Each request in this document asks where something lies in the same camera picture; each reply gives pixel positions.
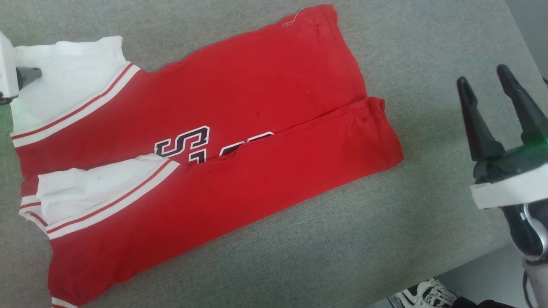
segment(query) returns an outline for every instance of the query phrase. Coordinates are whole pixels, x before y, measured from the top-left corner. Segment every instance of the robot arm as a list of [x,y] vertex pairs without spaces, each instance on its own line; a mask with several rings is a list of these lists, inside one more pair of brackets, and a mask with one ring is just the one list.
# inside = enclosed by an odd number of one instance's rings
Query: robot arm
[[479,208],[503,211],[537,303],[548,308],[548,120],[506,65],[499,65],[497,73],[520,120],[523,145],[505,151],[483,121],[468,81],[460,77],[466,135],[477,162],[472,195]]
[[36,67],[16,67],[15,49],[0,32],[0,105],[9,104],[19,91],[42,75]]

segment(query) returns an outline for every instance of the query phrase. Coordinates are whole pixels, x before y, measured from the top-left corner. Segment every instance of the gray tablecloth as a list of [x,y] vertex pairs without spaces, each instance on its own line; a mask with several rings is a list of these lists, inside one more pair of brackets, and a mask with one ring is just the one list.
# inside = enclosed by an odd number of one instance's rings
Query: gray tablecloth
[[[14,45],[124,38],[146,70],[319,1],[5,1]],[[368,93],[386,99],[399,166],[329,191],[114,286],[89,307],[364,307],[509,241],[498,210],[478,210],[455,87],[472,84],[496,138],[520,126],[495,73],[505,63],[542,109],[548,92],[500,0],[334,3]],[[0,306],[48,307],[48,240],[18,216],[21,175],[0,107]]]

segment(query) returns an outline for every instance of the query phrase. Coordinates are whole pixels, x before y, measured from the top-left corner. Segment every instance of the red fabric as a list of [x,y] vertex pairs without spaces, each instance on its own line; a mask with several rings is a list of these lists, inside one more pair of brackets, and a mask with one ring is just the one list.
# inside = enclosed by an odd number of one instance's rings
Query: red fabric
[[[284,23],[295,19],[291,25]],[[153,74],[140,71],[106,105],[65,129],[16,148],[25,182],[37,174],[89,169],[154,152],[155,143],[207,126],[207,157],[266,132],[363,100],[359,67],[331,5],[305,8],[273,25],[205,47]]]
[[120,212],[51,240],[49,290],[83,305],[111,284],[403,159],[367,98],[207,163],[181,165]]

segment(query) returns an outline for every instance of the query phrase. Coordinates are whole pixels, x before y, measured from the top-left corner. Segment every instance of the sneaker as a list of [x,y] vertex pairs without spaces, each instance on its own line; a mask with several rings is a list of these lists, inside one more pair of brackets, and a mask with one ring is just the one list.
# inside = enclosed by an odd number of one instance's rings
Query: sneaker
[[431,278],[388,297],[388,301],[394,308],[450,308],[458,297],[439,280]]

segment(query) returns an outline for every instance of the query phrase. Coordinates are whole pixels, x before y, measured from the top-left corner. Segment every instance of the red stripe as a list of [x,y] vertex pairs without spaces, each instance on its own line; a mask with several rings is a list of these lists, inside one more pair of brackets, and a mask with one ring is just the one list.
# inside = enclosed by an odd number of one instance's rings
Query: red stripe
[[36,213],[29,212],[29,214],[30,214],[32,217],[38,219],[38,221],[40,221],[40,222],[42,223],[42,225],[44,225],[44,227],[47,227],[47,226],[48,226],[48,224],[42,219],[42,217],[38,216]]
[[145,181],[143,181],[141,184],[139,184],[137,187],[135,187],[134,189],[132,189],[131,191],[129,191],[128,193],[126,193],[125,195],[123,195],[122,197],[120,197],[118,200],[112,202],[111,204],[103,207],[103,208],[100,208],[92,213],[89,213],[88,215],[84,216],[84,217],[81,217],[81,218],[78,218],[76,220],[73,220],[73,221],[69,221],[65,224],[62,224],[58,227],[55,227],[51,230],[48,230],[47,233],[52,233],[52,232],[55,232],[63,227],[66,227],[66,226],[69,226],[69,225],[72,225],[72,224],[75,224],[75,223],[79,223],[80,221],[82,220],[86,220],[88,218],[90,218],[91,216],[95,215],[95,214],[98,214],[98,213],[101,213],[102,211],[108,209],[108,208],[111,208],[113,207],[115,204],[117,204],[118,202],[120,202],[121,200],[125,199],[127,196],[131,195],[132,193],[134,193],[136,190],[138,190],[139,188],[141,188],[143,185],[147,184],[148,182],[150,182],[150,180],[152,180],[158,173],[160,173],[160,171],[162,171],[166,166],[167,164],[169,163],[170,161],[166,161],[163,163],[163,165],[158,169],[156,170],[151,176],[149,176],[148,179],[146,179]]
[[106,94],[108,94],[112,88],[114,88],[114,86],[118,83],[118,81],[120,81],[120,79],[125,75],[125,73],[128,71],[128,69],[130,67],[133,66],[133,63],[130,63],[128,66],[126,66],[126,68],[122,71],[122,73],[118,76],[118,78],[116,78],[116,80],[114,80],[114,82],[110,85],[110,87],[104,91],[102,94],[96,96],[94,99],[92,99],[91,101],[85,103],[83,106],[81,106],[80,108],[74,110],[73,112],[69,113],[68,115],[60,118],[59,120],[57,121],[54,121],[52,123],[49,123],[48,125],[42,127],[42,128],[39,128],[39,129],[36,129],[36,130],[33,130],[32,132],[28,132],[28,133],[24,133],[24,134],[20,134],[20,135],[17,135],[17,136],[13,136],[12,139],[18,139],[18,138],[22,138],[22,137],[25,137],[25,136],[29,136],[29,135],[32,135],[32,134],[36,134],[36,133],[39,133],[45,129],[48,129],[50,127],[52,127],[53,125],[56,125],[58,124],[59,122],[62,122],[70,117],[72,117],[73,115],[79,113],[80,111],[82,111],[84,108],[86,108],[87,106],[89,106],[90,104],[92,104],[93,102],[97,101],[98,99],[102,98],[103,96],[105,96]]
[[25,204],[24,206],[21,206],[22,209],[24,208],[28,208],[28,207],[33,207],[33,206],[41,206],[42,204],[40,203],[40,201],[38,202],[32,202],[32,203],[29,203],[29,204]]

